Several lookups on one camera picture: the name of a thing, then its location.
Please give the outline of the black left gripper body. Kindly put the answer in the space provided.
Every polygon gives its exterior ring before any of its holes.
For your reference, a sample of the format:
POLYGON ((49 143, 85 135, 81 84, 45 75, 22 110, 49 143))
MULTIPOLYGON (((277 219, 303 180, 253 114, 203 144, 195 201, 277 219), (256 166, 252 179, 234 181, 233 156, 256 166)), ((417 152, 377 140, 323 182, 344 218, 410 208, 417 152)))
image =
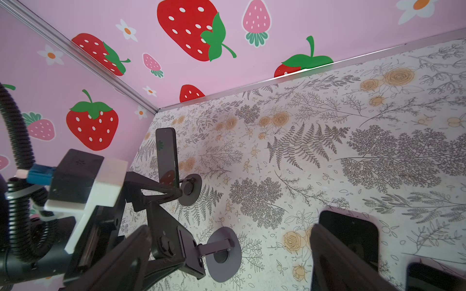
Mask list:
POLYGON ((72 283, 127 239, 118 235, 126 203, 131 203, 135 211, 146 211, 146 226, 152 238, 141 291, 149 290, 177 270, 197 279, 203 278, 205 268, 196 250, 199 244, 190 231, 161 206, 166 202, 178 201, 181 196, 180 182, 179 188, 175 188, 128 172, 116 205, 99 206, 93 211, 65 273, 64 290, 69 291, 72 283))

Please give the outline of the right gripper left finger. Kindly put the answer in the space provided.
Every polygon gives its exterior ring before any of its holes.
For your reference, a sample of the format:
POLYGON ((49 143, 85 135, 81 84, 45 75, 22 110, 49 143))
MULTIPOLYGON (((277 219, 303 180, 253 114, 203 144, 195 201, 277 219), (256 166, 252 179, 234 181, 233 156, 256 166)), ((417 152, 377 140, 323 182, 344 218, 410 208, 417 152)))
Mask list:
POLYGON ((70 291, 140 291, 149 262, 152 238, 148 226, 105 255, 96 265, 69 286, 70 291))

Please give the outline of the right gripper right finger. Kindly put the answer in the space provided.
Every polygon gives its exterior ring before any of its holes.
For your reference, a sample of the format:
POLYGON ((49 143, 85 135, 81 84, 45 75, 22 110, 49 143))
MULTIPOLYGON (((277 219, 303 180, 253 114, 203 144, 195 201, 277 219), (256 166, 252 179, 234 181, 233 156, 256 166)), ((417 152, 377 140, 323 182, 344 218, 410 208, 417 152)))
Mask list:
POLYGON ((310 236, 313 281, 320 291, 395 291, 369 264, 320 224, 310 236))

